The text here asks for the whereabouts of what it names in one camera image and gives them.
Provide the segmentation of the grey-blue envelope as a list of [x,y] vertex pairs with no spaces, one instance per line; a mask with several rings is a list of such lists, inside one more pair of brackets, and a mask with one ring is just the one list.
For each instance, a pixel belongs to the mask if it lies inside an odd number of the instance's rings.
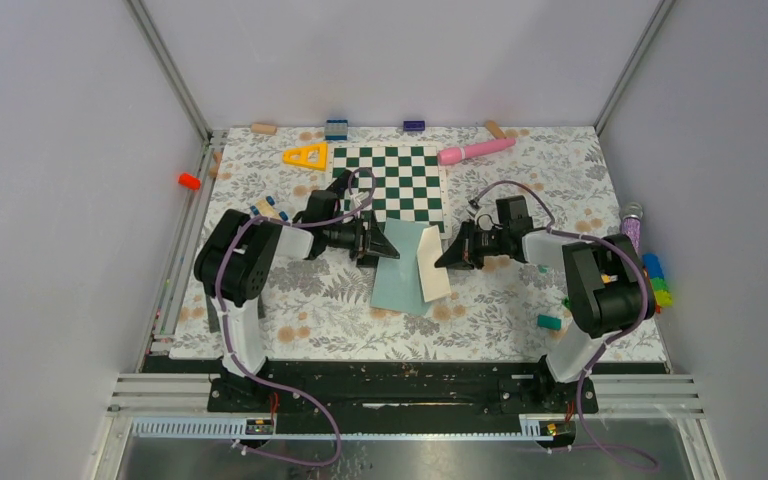
[[423,299],[417,250],[427,224],[388,219],[384,234],[399,253],[398,259],[378,261],[370,306],[413,316],[425,316],[430,303]]

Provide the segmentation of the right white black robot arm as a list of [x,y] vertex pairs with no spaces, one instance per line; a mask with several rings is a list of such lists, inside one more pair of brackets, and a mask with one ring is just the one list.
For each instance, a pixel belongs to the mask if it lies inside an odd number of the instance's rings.
[[563,273],[572,324],[540,359],[533,386],[537,405],[557,412],[573,398],[571,383],[588,375],[608,344],[654,315],[655,294],[628,236],[537,228],[522,196],[499,199],[496,209],[497,222],[489,229],[475,220],[462,222],[435,264],[472,270],[483,268],[488,256],[507,256]]

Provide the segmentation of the floral patterned table mat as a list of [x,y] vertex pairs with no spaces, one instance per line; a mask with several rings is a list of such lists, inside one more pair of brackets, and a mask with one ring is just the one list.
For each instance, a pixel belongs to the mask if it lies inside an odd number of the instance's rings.
[[[594,236],[615,233],[619,203],[595,130],[530,127],[507,130],[516,144],[504,151],[444,167],[448,178],[451,234],[480,200],[483,223],[495,217],[495,201],[527,197],[537,225],[554,218],[558,228]],[[282,128],[257,135],[232,129],[223,150],[203,224],[209,235],[228,209],[250,212],[266,196],[288,214],[301,211],[312,191],[334,178],[326,171],[286,165],[284,151],[316,144],[313,127]],[[409,134],[395,127],[352,128],[346,143],[437,143],[441,150],[490,139],[481,127],[431,127]],[[358,268],[342,249],[311,260],[278,258],[260,297],[260,338],[271,359],[534,361],[564,337],[537,325],[550,315],[572,324],[563,306],[561,272],[490,257],[484,268],[454,271],[452,291],[425,316],[370,306],[375,273]]]

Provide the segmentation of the green white chessboard mat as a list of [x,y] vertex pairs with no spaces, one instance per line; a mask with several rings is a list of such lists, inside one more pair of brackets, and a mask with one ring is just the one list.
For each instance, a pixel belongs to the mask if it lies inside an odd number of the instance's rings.
[[368,168],[351,190],[374,190],[371,209],[381,223],[389,218],[435,226],[443,239],[451,237],[451,208],[447,172],[438,163],[437,143],[337,144],[330,148],[328,172]]

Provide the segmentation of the pink toy microphone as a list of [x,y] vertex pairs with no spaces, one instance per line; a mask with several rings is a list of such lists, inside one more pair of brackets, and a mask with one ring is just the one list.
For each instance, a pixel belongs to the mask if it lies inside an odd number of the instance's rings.
[[500,152],[515,144],[515,138],[500,138],[471,145],[448,147],[438,153],[438,164],[443,166],[455,165],[464,160]]

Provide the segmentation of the yellow triangle toy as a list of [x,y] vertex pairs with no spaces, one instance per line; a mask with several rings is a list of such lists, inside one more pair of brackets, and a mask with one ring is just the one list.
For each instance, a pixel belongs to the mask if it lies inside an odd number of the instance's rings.
[[325,171],[328,165],[328,145],[325,142],[294,147],[282,154],[286,165]]

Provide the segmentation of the teal small block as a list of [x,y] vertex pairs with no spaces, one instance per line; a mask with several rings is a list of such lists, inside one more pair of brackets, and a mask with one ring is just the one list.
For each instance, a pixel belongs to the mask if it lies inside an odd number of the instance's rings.
[[540,314],[537,316],[537,325],[550,331],[560,331],[563,328],[563,321],[550,315]]

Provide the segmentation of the blue grey lego brick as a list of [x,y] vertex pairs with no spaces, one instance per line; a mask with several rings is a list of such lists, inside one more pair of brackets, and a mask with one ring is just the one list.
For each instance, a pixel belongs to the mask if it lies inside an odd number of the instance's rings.
[[346,141],[348,133],[349,126],[346,119],[328,119],[323,127],[326,141]]

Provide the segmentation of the purple lego brick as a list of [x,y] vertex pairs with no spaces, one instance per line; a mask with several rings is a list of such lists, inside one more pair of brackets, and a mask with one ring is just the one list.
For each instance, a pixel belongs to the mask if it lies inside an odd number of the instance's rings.
[[405,120],[402,123],[402,129],[405,132],[423,132],[426,129],[426,123],[423,120]]

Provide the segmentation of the wooden cylinder peg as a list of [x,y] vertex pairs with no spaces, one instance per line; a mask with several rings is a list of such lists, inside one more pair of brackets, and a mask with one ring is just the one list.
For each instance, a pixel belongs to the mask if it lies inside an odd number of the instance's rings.
[[484,123],[484,127],[495,139],[506,139],[505,132],[499,127],[499,125],[493,120],[487,120]]
[[250,131],[257,135],[276,135],[278,127],[272,124],[266,123],[252,123],[250,125]]

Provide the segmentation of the grey lego baseplate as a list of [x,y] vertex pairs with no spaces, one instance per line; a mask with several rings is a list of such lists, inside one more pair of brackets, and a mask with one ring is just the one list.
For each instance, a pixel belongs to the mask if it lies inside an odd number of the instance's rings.
[[221,330],[220,318],[217,313],[216,301],[213,297],[207,295],[205,297],[206,310],[207,310],[207,322],[208,331],[210,333],[218,333]]

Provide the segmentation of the purple glitter microphone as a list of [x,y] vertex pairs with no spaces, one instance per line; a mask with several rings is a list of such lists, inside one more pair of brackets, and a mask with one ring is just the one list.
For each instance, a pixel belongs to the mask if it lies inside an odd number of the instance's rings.
[[626,235],[637,253],[641,252],[643,207],[638,202],[629,202],[620,212],[620,231]]

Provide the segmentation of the orange red small cylinder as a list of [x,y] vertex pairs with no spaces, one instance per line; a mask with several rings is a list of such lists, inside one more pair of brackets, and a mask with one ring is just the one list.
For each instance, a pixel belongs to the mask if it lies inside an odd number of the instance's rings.
[[181,173],[178,176],[178,184],[188,190],[198,191],[201,188],[202,182],[199,178],[189,173]]

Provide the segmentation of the colourful block toy pile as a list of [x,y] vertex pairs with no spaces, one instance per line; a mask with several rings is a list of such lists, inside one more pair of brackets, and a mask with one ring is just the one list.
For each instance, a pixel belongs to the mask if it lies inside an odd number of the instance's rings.
[[656,312],[673,306],[673,298],[666,281],[659,258],[654,253],[645,253],[642,261],[653,289]]

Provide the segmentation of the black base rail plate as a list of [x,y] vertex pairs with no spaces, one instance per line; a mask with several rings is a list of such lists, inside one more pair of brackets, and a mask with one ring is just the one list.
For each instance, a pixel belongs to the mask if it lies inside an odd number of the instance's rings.
[[577,413],[651,414],[666,393],[657,363],[600,365],[582,386],[534,363],[268,361],[253,377],[219,361],[151,361],[123,377],[114,405],[154,415],[245,419],[253,434],[535,436]]

